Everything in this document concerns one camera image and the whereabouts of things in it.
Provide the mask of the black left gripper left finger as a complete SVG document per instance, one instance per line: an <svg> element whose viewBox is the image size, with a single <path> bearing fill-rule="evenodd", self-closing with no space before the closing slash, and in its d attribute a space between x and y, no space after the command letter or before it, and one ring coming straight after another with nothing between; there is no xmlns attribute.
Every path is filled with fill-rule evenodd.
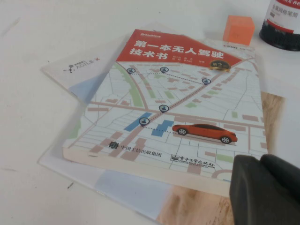
<svg viewBox="0 0 300 225"><path fill-rule="evenodd" d="M251 156L234 158L229 191L236 225L298 225L300 200Z"/></svg>

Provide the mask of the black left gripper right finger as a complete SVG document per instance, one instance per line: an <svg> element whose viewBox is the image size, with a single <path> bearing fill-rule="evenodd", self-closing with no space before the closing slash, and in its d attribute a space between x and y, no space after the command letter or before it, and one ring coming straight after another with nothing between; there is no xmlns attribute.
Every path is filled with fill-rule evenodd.
<svg viewBox="0 0 300 225"><path fill-rule="evenodd" d="M270 154L263 155L260 162L295 199L300 199L300 169L298 167Z"/></svg>

